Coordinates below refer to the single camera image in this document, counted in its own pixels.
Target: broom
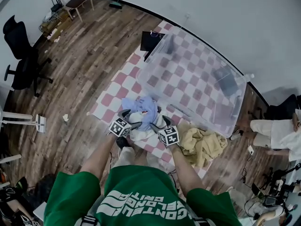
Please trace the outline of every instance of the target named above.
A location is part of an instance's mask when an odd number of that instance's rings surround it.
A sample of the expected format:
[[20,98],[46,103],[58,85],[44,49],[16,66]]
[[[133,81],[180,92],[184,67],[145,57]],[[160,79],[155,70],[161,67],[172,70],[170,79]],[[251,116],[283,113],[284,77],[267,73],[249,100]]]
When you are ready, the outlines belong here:
[[117,2],[111,2],[109,4],[109,7],[111,7],[111,8],[117,8],[117,9],[122,9],[122,5],[119,3],[119,0],[117,0]]

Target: white pants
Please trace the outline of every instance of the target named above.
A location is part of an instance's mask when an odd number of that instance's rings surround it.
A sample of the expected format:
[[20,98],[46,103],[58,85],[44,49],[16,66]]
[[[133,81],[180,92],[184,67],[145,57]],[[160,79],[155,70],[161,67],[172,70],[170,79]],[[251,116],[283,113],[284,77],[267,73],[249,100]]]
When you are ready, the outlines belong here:
[[[175,169],[174,165],[163,161],[162,159],[152,155],[151,153],[147,153],[146,155],[147,166],[152,168],[160,169],[164,171],[166,174],[173,171]],[[119,156],[118,161],[115,163],[112,168],[119,166],[127,166],[135,164],[135,151],[132,147],[125,146]]]
[[119,166],[127,166],[127,165],[133,165],[135,159],[135,151],[132,147],[125,146],[119,156],[118,161],[115,163],[115,165],[112,168],[119,167]]

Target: black office chair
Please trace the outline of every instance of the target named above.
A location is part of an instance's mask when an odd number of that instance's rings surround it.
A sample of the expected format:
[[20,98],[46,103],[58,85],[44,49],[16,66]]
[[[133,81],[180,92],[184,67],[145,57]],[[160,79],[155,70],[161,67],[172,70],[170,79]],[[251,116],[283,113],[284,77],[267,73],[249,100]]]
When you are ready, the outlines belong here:
[[[256,110],[259,110],[260,117],[259,120],[291,120],[293,118],[293,113],[295,109],[301,108],[301,96],[290,95],[284,102],[280,105],[270,105],[267,109],[267,112],[262,114],[261,108],[257,107]],[[250,111],[248,114],[252,115],[253,120],[258,118]]]
[[35,97],[39,97],[37,93],[38,78],[46,79],[49,83],[53,80],[40,74],[46,63],[51,63],[48,58],[41,65],[38,65],[38,50],[33,48],[28,41],[26,28],[23,22],[17,23],[15,15],[13,15],[3,26],[4,39],[9,45],[16,59],[20,59],[16,71],[10,70],[10,65],[6,69],[4,80],[6,81],[9,74],[14,74],[14,82],[12,88],[25,89],[29,88],[33,82]]

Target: shoe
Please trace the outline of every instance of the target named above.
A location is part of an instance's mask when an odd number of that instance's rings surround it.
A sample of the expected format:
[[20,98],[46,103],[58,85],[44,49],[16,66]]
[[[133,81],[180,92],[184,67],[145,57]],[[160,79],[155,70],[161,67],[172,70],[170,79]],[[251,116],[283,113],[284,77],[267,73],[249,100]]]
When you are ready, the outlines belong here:
[[235,131],[232,136],[230,137],[231,141],[234,141],[235,139],[241,138],[241,136],[243,135],[244,131],[242,130],[237,130]]
[[117,146],[122,150],[124,147],[131,147],[128,141],[124,137],[119,137],[116,140]]

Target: clear plastic storage box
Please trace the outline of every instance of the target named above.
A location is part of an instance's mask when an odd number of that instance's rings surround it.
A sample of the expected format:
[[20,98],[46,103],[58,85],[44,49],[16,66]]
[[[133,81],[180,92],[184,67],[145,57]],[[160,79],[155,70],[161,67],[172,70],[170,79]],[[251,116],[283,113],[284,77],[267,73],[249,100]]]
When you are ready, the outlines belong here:
[[233,133],[246,80],[202,41],[174,27],[146,60],[137,80],[151,96],[187,115],[201,128]]

